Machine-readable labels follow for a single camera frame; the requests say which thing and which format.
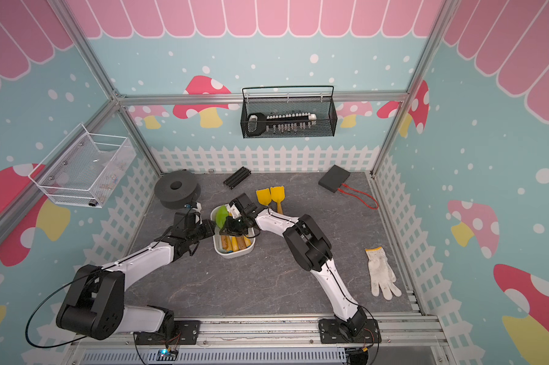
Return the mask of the white plastic storage box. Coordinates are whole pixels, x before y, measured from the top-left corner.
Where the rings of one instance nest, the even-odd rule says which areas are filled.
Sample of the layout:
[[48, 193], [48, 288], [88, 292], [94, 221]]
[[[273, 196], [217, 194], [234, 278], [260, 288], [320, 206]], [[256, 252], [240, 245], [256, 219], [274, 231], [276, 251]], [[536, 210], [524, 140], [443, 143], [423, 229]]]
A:
[[[215, 223], [216, 223], [216, 214], [217, 214], [218, 208], [220, 208], [221, 206], [222, 205], [218, 206], [217, 208], [215, 208], [211, 212], [211, 220], [214, 221]], [[241, 250], [241, 251], [237, 251], [237, 252], [234, 252], [233, 249], [230, 252], [225, 252], [222, 249], [221, 236], [219, 234], [218, 225], [216, 224], [215, 234], [213, 235], [213, 242], [214, 242], [215, 252], [218, 255], [220, 255], [220, 256], [222, 256], [223, 258], [226, 258], [226, 259], [233, 259], [233, 258], [236, 258], [236, 257], [246, 255], [254, 249], [254, 245], [255, 245], [255, 242], [256, 242], [256, 238], [249, 238], [249, 239], [253, 243], [252, 246], [250, 246], [250, 248], [247, 248], [247, 249], [244, 249], [244, 250]]]

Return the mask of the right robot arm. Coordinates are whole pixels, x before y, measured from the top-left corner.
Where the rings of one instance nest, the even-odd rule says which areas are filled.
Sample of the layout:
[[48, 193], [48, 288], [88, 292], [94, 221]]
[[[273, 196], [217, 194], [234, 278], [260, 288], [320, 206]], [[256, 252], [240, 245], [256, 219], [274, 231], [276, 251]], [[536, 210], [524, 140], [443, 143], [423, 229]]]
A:
[[250, 238], [255, 229], [284, 238], [296, 263], [316, 278], [329, 299], [340, 336], [347, 342], [356, 342], [359, 336], [382, 342], [377, 321], [349, 293], [332, 258], [331, 243], [309, 215], [290, 217], [270, 208], [252, 208], [217, 214], [216, 222], [225, 236]]

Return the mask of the yellow shovel blue tip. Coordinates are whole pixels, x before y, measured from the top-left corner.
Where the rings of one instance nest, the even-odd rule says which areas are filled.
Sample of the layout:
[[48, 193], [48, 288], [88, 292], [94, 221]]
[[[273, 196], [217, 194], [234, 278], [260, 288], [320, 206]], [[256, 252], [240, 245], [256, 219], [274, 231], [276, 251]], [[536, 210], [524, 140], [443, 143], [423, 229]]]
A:
[[275, 186], [270, 188], [271, 200], [277, 205], [277, 213], [284, 214], [282, 209], [282, 202], [285, 200], [285, 187]]

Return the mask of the green shovel wooden handle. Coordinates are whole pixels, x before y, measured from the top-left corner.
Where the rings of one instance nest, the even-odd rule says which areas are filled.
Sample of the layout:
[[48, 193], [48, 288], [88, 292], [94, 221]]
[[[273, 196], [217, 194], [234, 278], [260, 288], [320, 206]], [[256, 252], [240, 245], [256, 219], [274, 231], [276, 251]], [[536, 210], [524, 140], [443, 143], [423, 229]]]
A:
[[[229, 215], [229, 212], [227, 211], [227, 207], [225, 205], [222, 205], [220, 208], [218, 208], [218, 211], [216, 214], [216, 224], [218, 225], [218, 228], [220, 231], [224, 227], [224, 224], [228, 215]], [[230, 237], [224, 234], [220, 234], [220, 236], [221, 236], [222, 249], [225, 252], [230, 252], [232, 250], [232, 243], [231, 243]]]

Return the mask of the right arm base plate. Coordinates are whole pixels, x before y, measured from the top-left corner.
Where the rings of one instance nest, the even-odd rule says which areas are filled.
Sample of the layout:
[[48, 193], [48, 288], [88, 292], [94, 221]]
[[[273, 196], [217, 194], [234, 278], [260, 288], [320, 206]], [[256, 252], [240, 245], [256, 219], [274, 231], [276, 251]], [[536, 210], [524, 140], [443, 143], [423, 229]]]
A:
[[382, 342], [378, 322], [367, 319], [356, 335], [352, 334], [344, 322], [339, 319], [320, 319], [318, 330], [322, 344], [361, 344], [375, 345]]

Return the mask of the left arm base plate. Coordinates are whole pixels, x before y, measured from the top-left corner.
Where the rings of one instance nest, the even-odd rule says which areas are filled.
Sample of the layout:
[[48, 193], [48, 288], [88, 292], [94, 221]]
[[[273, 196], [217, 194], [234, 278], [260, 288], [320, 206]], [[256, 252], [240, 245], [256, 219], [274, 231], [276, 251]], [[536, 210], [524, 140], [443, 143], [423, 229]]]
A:
[[136, 345], [195, 345], [200, 334], [198, 320], [172, 321], [163, 324], [157, 332], [138, 332]]

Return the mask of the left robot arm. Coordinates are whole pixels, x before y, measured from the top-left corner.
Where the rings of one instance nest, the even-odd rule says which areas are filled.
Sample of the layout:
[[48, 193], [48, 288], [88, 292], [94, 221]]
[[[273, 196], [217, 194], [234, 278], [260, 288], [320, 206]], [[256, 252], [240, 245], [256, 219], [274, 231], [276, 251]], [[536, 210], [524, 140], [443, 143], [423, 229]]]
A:
[[96, 340], [122, 333], [148, 333], [164, 342], [177, 336], [172, 310], [156, 306], [136, 307], [125, 302], [125, 293], [142, 278], [193, 255], [198, 244], [214, 235], [216, 223], [202, 219], [190, 207], [175, 214], [174, 222], [160, 237], [125, 258], [104, 266], [80, 267], [74, 279], [63, 285], [66, 296], [55, 318], [58, 328]]

